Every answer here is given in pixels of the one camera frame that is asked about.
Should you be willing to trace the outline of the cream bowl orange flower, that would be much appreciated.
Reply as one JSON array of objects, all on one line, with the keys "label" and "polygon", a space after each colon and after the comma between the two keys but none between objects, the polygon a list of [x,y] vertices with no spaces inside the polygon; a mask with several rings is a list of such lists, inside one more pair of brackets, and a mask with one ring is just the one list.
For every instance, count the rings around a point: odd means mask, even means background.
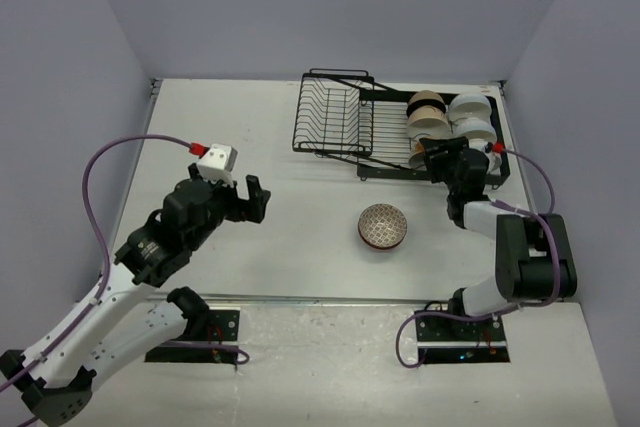
[{"label": "cream bowl orange flower", "polygon": [[426,140],[426,137],[415,137],[410,140],[408,165],[412,170],[427,170],[425,163],[425,151],[424,146],[422,145],[423,140]]}]

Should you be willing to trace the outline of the brown patterned bowl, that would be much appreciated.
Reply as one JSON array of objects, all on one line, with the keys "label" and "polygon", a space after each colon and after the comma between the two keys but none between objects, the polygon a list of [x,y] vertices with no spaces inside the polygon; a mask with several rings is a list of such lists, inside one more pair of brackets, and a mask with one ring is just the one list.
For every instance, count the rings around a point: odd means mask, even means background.
[{"label": "brown patterned bowl", "polygon": [[366,207],[357,222],[357,232],[368,237],[406,237],[408,222],[405,215],[395,206],[378,203]]}]

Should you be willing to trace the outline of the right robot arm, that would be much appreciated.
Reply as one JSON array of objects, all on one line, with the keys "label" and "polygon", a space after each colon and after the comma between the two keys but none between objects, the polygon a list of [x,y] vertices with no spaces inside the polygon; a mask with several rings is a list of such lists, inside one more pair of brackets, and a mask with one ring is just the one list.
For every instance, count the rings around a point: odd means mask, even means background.
[{"label": "right robot arm", "polygon": [[[566,225],[554,212],[551,181],[536,162],[501,143],[483,142],[474,149],[464,137],[422,139],[420,144],[430,180],[448,188],[449,220],[495,242],[494,273],[458,289],[447,302],[443,316],[454,338],[471,338],[482,321],[493,317],[574,296],[577,272]],[[490,153],[516,156],[538,170],[550,188],[547,212],[532,212],[486,195]]]}]

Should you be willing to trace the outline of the white bowl front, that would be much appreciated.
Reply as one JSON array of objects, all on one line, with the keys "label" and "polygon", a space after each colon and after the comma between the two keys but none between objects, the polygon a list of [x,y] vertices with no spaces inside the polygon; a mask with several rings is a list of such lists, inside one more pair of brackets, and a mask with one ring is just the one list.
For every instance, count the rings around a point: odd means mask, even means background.
[{"label": "white bowl front", "polygon": [[501,155],[496,152],[488,152],[486,154],[489,160],[488,173],[492,175],[497,175],[500,171],[502,160]]}]

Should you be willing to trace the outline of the red patterned bowl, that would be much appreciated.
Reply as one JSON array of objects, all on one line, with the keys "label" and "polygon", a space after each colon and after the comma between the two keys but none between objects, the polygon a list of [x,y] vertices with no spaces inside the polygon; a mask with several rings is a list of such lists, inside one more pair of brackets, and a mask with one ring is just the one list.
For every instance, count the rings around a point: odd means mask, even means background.
[{"label": "red patterned bowl", "polygon": [[393,238],[374,238],[365,236],[362,232],[358,232],[359,238],[364,242],[368,247],[376,250],[376,251],[390,251],[398,247],[405,239],[404,236],[393,237]]}]

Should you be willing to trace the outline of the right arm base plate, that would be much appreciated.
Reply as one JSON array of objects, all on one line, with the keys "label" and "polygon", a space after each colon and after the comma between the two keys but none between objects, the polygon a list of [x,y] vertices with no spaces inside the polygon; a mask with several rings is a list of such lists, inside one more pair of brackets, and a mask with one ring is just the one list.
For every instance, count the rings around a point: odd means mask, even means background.
[{"label": "right arm base plate", "polygon": [[460,322],[425,316],[416,319],[414,326],[420,366],[510,362],[501,318]]}]

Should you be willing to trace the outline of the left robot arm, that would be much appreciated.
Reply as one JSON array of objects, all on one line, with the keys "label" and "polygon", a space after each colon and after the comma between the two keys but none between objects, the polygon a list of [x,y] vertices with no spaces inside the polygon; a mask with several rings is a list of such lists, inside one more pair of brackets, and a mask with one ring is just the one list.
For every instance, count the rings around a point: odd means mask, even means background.
[{"label": "left robot arm", "polygon": [[192,289],[172,290],[142,324],[120,335],[113,329],[136,306],[188,265],[223,222],[259,224],[271,193],[258,177],[246,178],[248,198],[236,182],[213,181],[189,168],[133,231],[98,283],[54,329],[25,350],[1,356],[1,372],[34,420],[62,426],[74,419],[104,382],[136,358],[162,345],[201,347],[207,303]]}]

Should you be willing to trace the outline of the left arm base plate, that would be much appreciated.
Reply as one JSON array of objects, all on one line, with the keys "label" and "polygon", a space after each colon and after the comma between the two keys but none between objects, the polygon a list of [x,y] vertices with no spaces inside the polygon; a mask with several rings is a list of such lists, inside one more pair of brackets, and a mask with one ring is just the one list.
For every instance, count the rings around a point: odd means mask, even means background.
[{"label": "left arm base plate", "polygon": [[248,357],[240,352],[237,341],[240,326],[239,309],[210,309],[207,319],[190,322],[184,333],[146,353],[146,363],[217,364],[240,366]]}]

